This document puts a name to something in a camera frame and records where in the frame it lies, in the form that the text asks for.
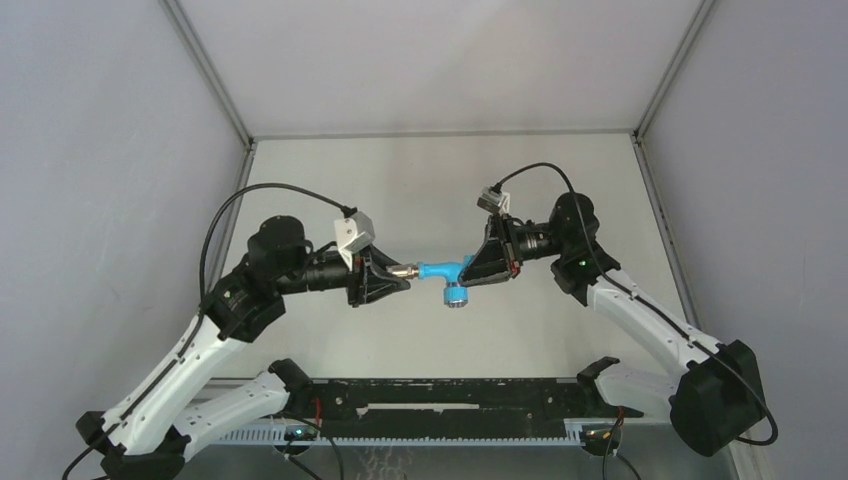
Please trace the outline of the blue plastic water faucet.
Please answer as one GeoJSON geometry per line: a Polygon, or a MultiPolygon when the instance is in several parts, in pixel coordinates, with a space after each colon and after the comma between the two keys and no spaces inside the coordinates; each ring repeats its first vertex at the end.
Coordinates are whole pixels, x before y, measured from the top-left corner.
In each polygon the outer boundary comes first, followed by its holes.
{"type": "Polygon", "coordinates": [[[441,262],[417,264],[419,279],[441,278],[444,280],[443,304],[449,308],[463,308],[468,303],[468,289],[460,284],[460,274],[470,263],[471,255],[459,262],[441,262]]]}

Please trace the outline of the small metal pipe fitting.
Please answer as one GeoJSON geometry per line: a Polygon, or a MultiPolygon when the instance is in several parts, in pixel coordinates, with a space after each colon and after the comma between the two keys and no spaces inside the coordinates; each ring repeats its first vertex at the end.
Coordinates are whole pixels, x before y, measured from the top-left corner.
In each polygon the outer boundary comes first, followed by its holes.
{"type": "Polygon", "coordinates": [[[387,272],[401,279],[416,279],[420,275],[419,265],[416,263],[392,265],[387,268],[387,272]]]}

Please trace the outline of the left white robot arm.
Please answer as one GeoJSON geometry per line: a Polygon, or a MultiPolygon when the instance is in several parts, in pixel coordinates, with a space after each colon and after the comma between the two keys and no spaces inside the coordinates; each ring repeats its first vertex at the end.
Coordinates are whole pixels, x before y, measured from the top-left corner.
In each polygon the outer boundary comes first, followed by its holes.
{"type": "Polygon", "coordinates": [[[89,451],[102,454],[110,479],[173,479],[208,445],[254,420],[311,407],[311,380],[291,359],[200,405],[191,402],[217,369],[252,344],[285,313],[287,295],[344,289],[353,307],[410,289],[390,273],[395,261],[367,246],[350,262],[310,249],[292,216],[263,222],[241,262],[201,300],[176,345],[127,397],[87,412],[76,428],[89,451]]]}

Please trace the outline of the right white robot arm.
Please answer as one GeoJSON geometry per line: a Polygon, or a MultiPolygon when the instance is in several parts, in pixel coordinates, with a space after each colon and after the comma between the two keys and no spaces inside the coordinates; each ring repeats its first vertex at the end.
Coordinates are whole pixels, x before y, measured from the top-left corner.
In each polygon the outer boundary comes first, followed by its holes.
{"type": "Polygon", "coordinates": [[[620,406],[667,421],[702,456],[774,420],[753,350],[739,340],[717,340],[646,295],[598,243],[600,223],[587,196],[562,194],[542,223],[512,217],[508,194],[494,187],[484,189],[477,204],[489,217],[483,244],[459,275],[461,286],[506,282],[525,262],[550,257],[564,294],[611,320],[662,367],[655,374],[616,359],[593,363],[577,391],[584,412],[602,416],[620,406]]]}

